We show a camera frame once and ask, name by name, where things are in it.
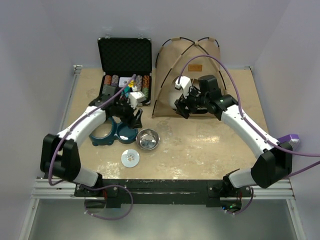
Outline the beige patterned pet cushion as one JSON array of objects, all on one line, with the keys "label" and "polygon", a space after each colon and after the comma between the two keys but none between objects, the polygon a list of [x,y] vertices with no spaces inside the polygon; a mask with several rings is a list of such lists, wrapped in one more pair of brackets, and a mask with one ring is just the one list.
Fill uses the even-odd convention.
[{"label": "beige patterned pet cushion", "polygon": [[[182,95],[181,90],[175,89],[175,81],[177,80],[177,78],[171,84],[173,86],[173,89],[171,89],[168,94],[169,105],[174,111],[176,111],[175,100],[177,100]],[[193,114],[193,115],[204,115],[208,112],[204,104],[204,95],[202,94],[200,88],[193,84],[192,79],[191,79],[191,83],[192,83],[192,86],[189,88],[189,95],[187,97],[189,98],[194,97],[193,102],[199,109],[199,114]]]}]

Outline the teal double pet bowl stand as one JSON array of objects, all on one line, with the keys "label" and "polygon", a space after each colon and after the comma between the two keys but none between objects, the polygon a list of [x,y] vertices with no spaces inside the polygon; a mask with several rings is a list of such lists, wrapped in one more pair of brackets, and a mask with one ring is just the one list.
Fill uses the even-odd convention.
[{"label": "teal double pet bowl stand", "polygon": [[108,121],[111,123],[111,130],[106,136],[98,137],[92,133],[89,135],[93,146],[111,146],[115,140],[125,145],[136,141],[138,135],[137,129],[129,128],[121,121],[117,123],[113,117],[109,117]]}]

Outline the stainless steel pet bowl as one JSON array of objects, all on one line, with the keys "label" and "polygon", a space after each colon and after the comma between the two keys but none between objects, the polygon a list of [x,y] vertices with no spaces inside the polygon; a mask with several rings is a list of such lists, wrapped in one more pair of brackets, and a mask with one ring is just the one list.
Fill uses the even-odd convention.
[{"label": "stainless steel pet bowl", "polygon": [[151,151],[159,145],[160,136],[155,130],[145,128],[138,132],[135,141],[142,150]]}]

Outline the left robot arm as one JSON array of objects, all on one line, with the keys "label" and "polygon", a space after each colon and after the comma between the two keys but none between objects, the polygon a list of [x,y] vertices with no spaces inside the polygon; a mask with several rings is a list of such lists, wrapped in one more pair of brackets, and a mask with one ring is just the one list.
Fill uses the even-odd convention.
[{"label": "left robot arm", "polygon": [[137,106],[145,100],[145,95],[141,91],[125,89],[106,85],[75,122],[57,134],[49,133],[44,137],[40,170],[48,174],[48,181],[51,182],[55,176],[63,181],[85,185],[86,191],[92,196],[99,196],[103,192],[101,174],[82,165],[79,147],[111,117],[119,118],[130,129],[142,127],[143,111]]}]

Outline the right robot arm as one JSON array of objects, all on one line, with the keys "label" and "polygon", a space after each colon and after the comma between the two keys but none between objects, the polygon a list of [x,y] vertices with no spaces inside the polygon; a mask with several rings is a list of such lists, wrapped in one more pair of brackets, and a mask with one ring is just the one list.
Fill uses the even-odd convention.
[{"label": "right robot arm", "polygon": [[214,115],[229,126],[247,144],[257,158],[251,168],[237,169],[224,176],[223,192],[235,196],[241,187],[256,185],[268,188],[292,172],[293,149],[289,141],[279,142],[245,115],[239,103],[229,94],[223,95],[213,75],[199,78],[194,86],[189,77],[174,82],[181,96],[175,100],[175,112],[188,119],[190,114]]}]

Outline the white playing card deck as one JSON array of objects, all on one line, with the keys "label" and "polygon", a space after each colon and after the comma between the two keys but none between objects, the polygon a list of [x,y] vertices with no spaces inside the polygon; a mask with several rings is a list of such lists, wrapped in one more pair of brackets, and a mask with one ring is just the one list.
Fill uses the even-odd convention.
[{"label": "white playing card deck", "polygon": [[131,77],[120,77],[118,81],[118,86],[120,88],[124,86],[131,88],[133,86],[133,79]]}]

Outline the green chip stack right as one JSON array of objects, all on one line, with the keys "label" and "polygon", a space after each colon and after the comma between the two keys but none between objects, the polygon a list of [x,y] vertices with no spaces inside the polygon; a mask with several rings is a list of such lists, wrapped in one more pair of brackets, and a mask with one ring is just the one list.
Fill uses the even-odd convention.
[{"label": "green chip stack right", "polygon": [[149,75],[144,75],[143,76],[143,81],[142,81],[142,93],[145,96],[145,100],[149,101],[149,91],[150,91],[150,76]]}]

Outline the purple chip stack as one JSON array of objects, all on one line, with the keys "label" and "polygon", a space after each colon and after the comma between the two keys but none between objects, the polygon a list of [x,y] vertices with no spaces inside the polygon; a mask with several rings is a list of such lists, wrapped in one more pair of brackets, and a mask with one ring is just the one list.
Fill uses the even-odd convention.
[{"label": "purple chip stack", "polygon": [[118,75],[114,74],[112,76],[110,85],[113,87],[118,87],[118,85],[119,85],[119,76]]}]

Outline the red chip stack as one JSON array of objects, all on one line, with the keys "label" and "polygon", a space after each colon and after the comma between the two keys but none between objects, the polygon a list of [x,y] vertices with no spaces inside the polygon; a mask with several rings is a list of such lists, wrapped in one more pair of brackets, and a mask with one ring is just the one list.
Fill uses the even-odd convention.
[{"label": "red chip stack", "polygon": [[104,78],[103,84],[104,85],[111,85],[111,83],[112,83],[112,76],[111,75],[106,75],[105,78]]}]

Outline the black poker chip case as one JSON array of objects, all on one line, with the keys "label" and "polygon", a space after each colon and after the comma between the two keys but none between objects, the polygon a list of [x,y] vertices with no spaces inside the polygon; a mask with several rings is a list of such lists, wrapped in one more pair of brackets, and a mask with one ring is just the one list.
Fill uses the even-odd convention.
[{"label": "black poker chip case", "polygon": [[133,74],[150,76],[149,101],[152,93],[152,40],[150,38],[101,37],[97,40],[104,81],[106,75],[131,77]]}]

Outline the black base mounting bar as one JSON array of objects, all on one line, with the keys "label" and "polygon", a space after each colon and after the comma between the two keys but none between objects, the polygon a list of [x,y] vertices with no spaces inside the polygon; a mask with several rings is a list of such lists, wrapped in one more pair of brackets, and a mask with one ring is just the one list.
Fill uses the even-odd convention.
[{"label": "black base mounting bar", "polygon": [[124,204],[137,205],[204,205],[222,206],[223,198],[230,198],[241,207],[242,197],[251,197],[249,186],[234,188],[223,180],[214,179],[104,179],[102,190],[77,186],[79,198],[105,200],[106,208],[120,208]]}]

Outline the purple box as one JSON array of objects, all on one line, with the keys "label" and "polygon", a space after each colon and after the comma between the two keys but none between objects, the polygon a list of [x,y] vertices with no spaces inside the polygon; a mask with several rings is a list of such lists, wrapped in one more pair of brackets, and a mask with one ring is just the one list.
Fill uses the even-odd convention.
[{"label": "purple box", "polygon": [[295,150],[301,142],[299,135],[294,133],[287,134],[282,137],[278,137],[277,140],[280,144],[288,142],[291,145],[293,150]]}]

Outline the aluminium frame rail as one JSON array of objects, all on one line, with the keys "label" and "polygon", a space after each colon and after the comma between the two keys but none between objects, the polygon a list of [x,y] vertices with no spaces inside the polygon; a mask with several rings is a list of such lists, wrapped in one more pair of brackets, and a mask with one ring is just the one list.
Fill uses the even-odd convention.
[{"label": "aluminium frame rail", "polygon": [[[256,200],[294,200],[295,195],[290,180],[281,180],[269,188],[253,186]],[[31,192],[32,199],[69,200],[74,199],[76,185],[62,182],[55,186],[49,185],[46,179],[36,179]]]}]

